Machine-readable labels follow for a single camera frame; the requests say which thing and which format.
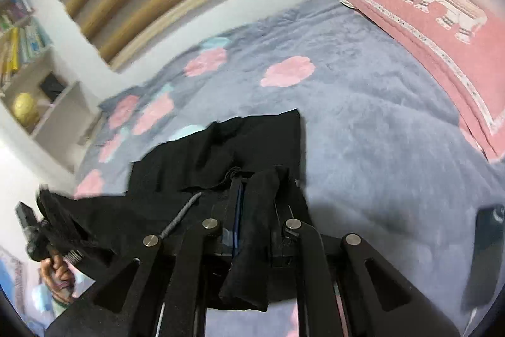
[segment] gray cable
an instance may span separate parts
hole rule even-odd
[[[160,234],[160,238],[165,238],[168,236],[168,234],[175,228],[175,226],[177,226],[180,221],[182,220],[182,218],[184,217],[184,215],[187,213],[187,211],[189,210],[189,208],[191,206],[193,206],[193,203],[195,203],[198,198],[201,196],[201,192],[200,193],[196,193],[196,195],[193,195],[191,197],[191,199],[188,200],[188,203],[186,203],[184,205],[184,207],[179,211],[179,213],[177,213],[177,216],[175,216],[174,220],[172,220],[167,227],[165,227],[165,229],[161,232]]]

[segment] bookshelf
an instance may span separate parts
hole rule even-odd
[[[0,17],[9,5],[12,7],[11,0],[0,4]],[[3,60],[0,70],[0,128],[6,143],[13,146],[23,162],[32,166],[42,181],[56,189],[71,192],[75,185],[75,172],[92,141],[90,134],[93,129],[90,125],[97,123],[100,110],[88,103],[82,84],[52,45],[36,16],[37,11],[30,8],[24,16],[10,20],[10,27],[3,25],[0,33],[0,58]],[[22,56],[20,33],[23,33],[21,30],[26,32],[27,27],[34,28],[36,38],[31,40],[37,45],[34,45],[36,47],[31,54],[25,51]],[[12,46],[14,41],[18,42],[16,48]],[[7,56],[2,54],[2,50],[18,53],[17,68],[11,70],[9,77],[6,77],[8,68],[15,66],[12,52]],[[60,88],[55,95],[51,95],[52,89],[44,86],[48,76],[53,76]],[[28,93],[31,101],[35,102],[37,121],[22,125],[13,115],[13,108],[23,93]]]

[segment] hand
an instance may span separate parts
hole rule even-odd
[[[67,292],[59,290],[58,285],[53,280],[51,274],[54,272],[54,277],[59,281],[67,281],[71,284],[72,288],[75,285],[74,273],[70,271],[67,263],[63,260],[61,255],[54,255],[52,259],[45,259],[40,262],[40,274],[42,281],[46,284],[47,288],[51,291],[55,300],[60,303],[70,304],[74,301],[72,296],[68,296]]]

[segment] yellow ball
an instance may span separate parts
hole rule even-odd
[[[29,93],[17,95],[11,108],[12,114],[25,128],[35,126],[39,121],[37,102]]]

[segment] elephant print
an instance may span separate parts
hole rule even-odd
[[[422,12],[429,13],[428,6],[432,2],[438,2],[447,8],[444,16],[436,18],[436,22],[450,31],[457,23],[460,28],[455,37],[467,45],[471,36],[475,36],[486,22],[486,13],[470,0],[402,0]]]

